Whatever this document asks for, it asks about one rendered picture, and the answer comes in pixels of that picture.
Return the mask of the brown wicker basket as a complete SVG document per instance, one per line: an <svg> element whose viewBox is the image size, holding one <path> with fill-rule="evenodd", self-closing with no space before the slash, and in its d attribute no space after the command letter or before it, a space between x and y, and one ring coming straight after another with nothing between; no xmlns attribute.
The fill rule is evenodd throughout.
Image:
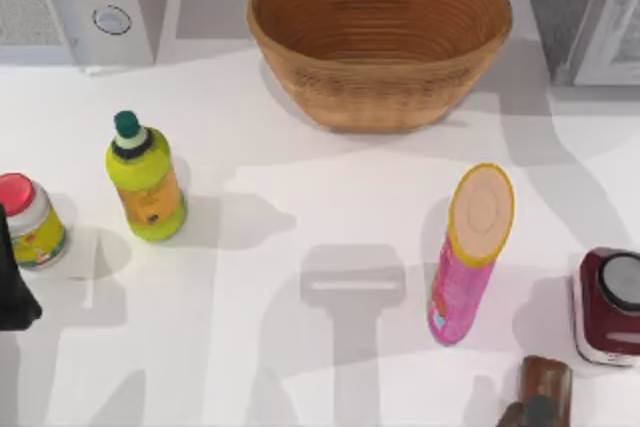
<svg viewBox="0 0 640 427"><path fill-rule="evenodd" d="M444 117L513 25L509 0L249 0L248 27L288 97L339 132Z"/></svg>

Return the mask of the pink tube can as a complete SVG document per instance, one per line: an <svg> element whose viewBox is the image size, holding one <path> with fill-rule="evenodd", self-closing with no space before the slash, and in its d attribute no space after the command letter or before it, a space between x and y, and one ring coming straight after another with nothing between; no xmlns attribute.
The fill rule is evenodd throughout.
<svg viewBox="0 0 640 427"><path fill-rule="evenodd" d="M460 179L427 308L428 326L439 343L454 345L471 330L514 214L513 186L498 165L477 164Z"/></svg>

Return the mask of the green bottle with teal cap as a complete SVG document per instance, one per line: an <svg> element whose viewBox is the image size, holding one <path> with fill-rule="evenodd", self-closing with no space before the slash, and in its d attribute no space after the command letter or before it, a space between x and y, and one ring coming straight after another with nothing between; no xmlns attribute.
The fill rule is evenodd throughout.
<svg viewBox="0 0 640 427"><path fill-rule="evenodd" d="M132 111L114 116L115 135L105 166L131 231L148 242L164 241L182 227L186 201L164 134L141 124Z"/></svg>

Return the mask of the round microwave knob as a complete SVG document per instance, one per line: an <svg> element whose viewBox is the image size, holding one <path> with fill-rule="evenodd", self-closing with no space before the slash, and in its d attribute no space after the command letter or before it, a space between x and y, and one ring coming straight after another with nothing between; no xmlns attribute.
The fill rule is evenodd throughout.
<svg viewBox="0 0 640 427"><path fill-rule="evenodd" d="M132 27L129 14L123 9L109 5L96 9L92 14L94 25L103 33L120 36L126 34Z"/></svg>

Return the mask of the jar with red lid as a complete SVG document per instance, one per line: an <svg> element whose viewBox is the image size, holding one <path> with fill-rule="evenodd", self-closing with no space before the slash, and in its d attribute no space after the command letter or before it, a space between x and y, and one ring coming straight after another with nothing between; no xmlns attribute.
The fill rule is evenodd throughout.
<svg viewBox="0 0 640 427"><path fill-rule="evenodd" d="M0 174L0 204L20 267L38 268L62 254L66 229L40 184L21 173Z"/></svg>

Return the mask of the pale microwave oven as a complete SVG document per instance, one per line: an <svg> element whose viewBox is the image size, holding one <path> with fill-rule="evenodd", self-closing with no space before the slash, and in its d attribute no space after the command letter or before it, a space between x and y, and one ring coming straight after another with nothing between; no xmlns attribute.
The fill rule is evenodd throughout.
<svg viewBox="0 0 640 427"><path fill-rule="evenodd" d="M167 0L0 0L0 66L74 66L85 72L155 63ZM124 35L101 32L96 9L117 6Z"/></svg>

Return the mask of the dark red and white box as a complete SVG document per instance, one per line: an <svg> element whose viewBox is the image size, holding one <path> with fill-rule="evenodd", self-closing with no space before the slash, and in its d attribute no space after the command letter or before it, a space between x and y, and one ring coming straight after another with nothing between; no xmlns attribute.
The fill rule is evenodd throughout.
<svg viewBox="0 0 640 427"><path fill-rule="evenodd" d="M601 365L640 368L640 253L596 247L572 277L579 354Z"/></svg>

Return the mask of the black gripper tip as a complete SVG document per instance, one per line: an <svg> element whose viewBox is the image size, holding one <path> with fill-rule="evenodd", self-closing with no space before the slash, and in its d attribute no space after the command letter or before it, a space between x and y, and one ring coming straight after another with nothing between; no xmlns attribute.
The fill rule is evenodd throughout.
<svg viewBox="0 0 640 427"><path fill-rule="evenodd" d="M0 332L25 331L42 313L40 303L19 271L7 215L0 203Z"/></svg>

